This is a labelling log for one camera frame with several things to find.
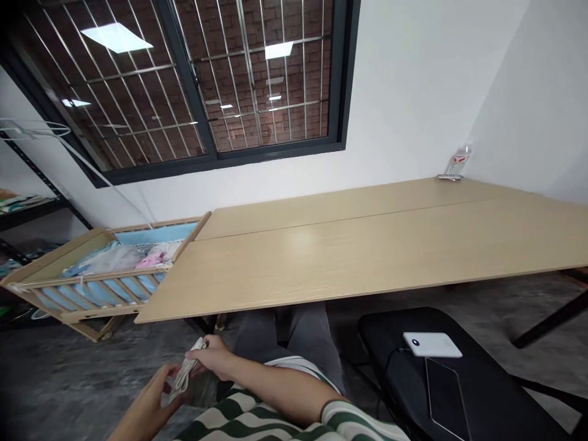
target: wooden crib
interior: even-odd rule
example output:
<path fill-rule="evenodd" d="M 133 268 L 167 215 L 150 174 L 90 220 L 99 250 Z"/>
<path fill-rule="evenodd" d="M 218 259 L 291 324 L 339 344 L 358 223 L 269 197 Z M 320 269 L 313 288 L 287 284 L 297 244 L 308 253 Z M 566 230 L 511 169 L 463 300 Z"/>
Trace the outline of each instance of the wooden crib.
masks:
<path fill-rule="evenodd" d="M 153 224 L 154 228 L 159 228 L 197 222 L 196 226 L 183 239 L 183 242 L 174 253 L 171 259 L 171 265 L 180 258 L 187 245 L 196 238 L 210 215 L 211 212 L 207 212 L 201 217 L 190 217 Z M 154 286 L 156 289 L 159 285 L 156 275 L 166 273 L 170 265 L 164 268 L 132 269 L 130 271 L 89 274 L 83 277 L 58 277 L 65 268 L 76 264 L 76 262 L 90 252 L 100 249 L 116 240 L 116 233 L 140 230 L 149 230 L 149 227 L 148 225 L 134 225 L 132 227 L 114 228 L 111 230 L 95 228 L 83 236 L 75 238 L 56 250 L 38 258 L 23 268 L 16 270 L 14 273 L 5 277 L 0 284 L 90 340 L 97 342 L 101 339 L 108 339 L 112 335 L 113 328 L 122 320 L 124 315 L 136 314 L 141 310 L 145 303 L 145 300 L 142 300 L 141 297 L 146 299 L 151 297 L 152 293 L 145 287 L 142 281 L 149 281 L 150 286 Z M 74 285 L 80 285 L 83 289 L 90 291 L 88 288 L 89 282 L 96 282 L 93 286 L 99 286 L 101 290 L 107 292 L 115 301 L 112 304 L 98 305 L 93 303 L 88 297 L 82 296 L 82 294 L 73 288 Z M 112 289 L 112 283 L 120 289 L 119 292 L 124 292 L 126 298 L 131 301 L 125 300 L 125 298 L 116 292 L 118 290 Z M 136 289 L 129 289 L 129 283 L 136 287 Z M 63 290 L 67 290 L 71 296 L 69 298 L 65 296 L 62 292 Z M 52 294 L 52 299 L 49 299 L 47 292 Z M 60 302 L 53 301 L 55 298 L 59 298 Z M 72 301 L 72 298 L 79 300 L 79 302 Z M 48 307 L 48 301 L 51 301 L 55 307 Z M 83 302 L 82 304 L 89 305 L 89 309 L 81 307 L 79 305 L 81 302 Z M 84 320 L 104 317 L 110 317 L 110 319 L 99 330 L 96 330 L 87 322 L 83 323 Z"/>

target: black cable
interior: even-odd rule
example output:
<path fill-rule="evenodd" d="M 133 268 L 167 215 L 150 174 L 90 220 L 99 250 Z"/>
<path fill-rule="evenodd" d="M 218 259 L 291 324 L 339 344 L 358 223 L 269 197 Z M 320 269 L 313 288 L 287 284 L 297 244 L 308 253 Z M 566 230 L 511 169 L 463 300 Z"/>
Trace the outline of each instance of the black cable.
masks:
<path fill-rule="evenodd" d="M 384 385 L 386 383 L 386 374 L 388 373 L 388 366 L 390 365 L 390 360 L 392 360 L 392 355 L 395 354 L 396 352 L 404 352 L 407 350 L 409 350 L 409 349 L 397 347 L 397 348 L 393 349 L 388 354 L 388 359 L 386 360 L 386 367 L 384 368 L 384 375 L 383 375 L 383 384 Z M 380 419 L 380 401 L 382 400 L 382 394 L 383 394 L 383 387 L 380 387 L 380 394 L 378 395 L 378 404 L 376 404 L 376 406 L 375 406 L 375 419 L 376 420 Z"/>

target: black chair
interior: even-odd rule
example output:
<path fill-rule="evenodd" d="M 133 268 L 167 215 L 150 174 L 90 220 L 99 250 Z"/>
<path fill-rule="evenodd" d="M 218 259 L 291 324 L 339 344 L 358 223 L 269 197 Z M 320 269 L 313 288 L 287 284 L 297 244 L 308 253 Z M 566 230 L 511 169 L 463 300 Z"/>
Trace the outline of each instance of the black chair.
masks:
<path fill-rule="evenodd" d="M 462 358 L 436 360 L 459 375 L 472 441 L 588 440 L 587 399 L 509 375 L 461 326 L 438 309 L 422 307 L 364 315 L 358 330 L 380 384 L 382 400 L 411 439 L 457 438 L 431 420 L 425 361 L 409 351 L 398 352 L 398 348 L 406 347 L 403 332 L 446 333 L 463 353 Z M 582 417 L 574 433 L 568 434 L 522 386 L 553 396 L 580 412 Z"/>

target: white wall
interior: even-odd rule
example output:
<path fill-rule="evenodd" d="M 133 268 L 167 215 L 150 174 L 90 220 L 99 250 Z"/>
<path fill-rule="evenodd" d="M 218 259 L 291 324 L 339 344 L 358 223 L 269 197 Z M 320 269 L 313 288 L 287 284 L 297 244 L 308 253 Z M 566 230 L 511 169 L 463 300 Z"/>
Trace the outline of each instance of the white wall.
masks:
<path fill-rule="evenodd" d="M 8 145 L 0 140 L 0 188 L 20 195 L 54 197 L 45 185 Z M 0 233 L 0 237 L 12 246 L 31 238 L 48 242 L 65 243 L 87 231 L 86 227 L 68 210 L 60 210 L 33 222 Z"/>
<path fill-rule="evenodd" d="M 347 149 L 120 186 L 158 220 L 434 176 L 461 146 L 529 0 L 364 0 Z M 36 119 L 0 72 L 0 116 Z M 96 225 L 142 222 L 53 140 L 23 143 Z"/>
<path fill-rule="evenodd" d="M 469 139 L 468 176 L 588 203 L 588 2 L 531 1 Z"/>

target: green and white striped shirt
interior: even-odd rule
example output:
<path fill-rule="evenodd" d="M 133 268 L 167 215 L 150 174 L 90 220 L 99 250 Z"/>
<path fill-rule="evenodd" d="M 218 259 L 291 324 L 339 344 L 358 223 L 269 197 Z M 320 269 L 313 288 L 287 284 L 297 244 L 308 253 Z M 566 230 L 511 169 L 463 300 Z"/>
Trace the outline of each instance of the green and white striped shirt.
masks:
<path fill-rule="evenodd" d="M 337 388 L 302 357 L 291 356 L 267 363 L 270 366 L 307 372 Z M 289 423 L 282 415 L 239 385 L 216 406 L 194 420 L 176 438 L 179 441 L 410 441 L 395 424 L 378 421 L 345 401 L 331 401 L 321 422 L 307 429 Z"/>

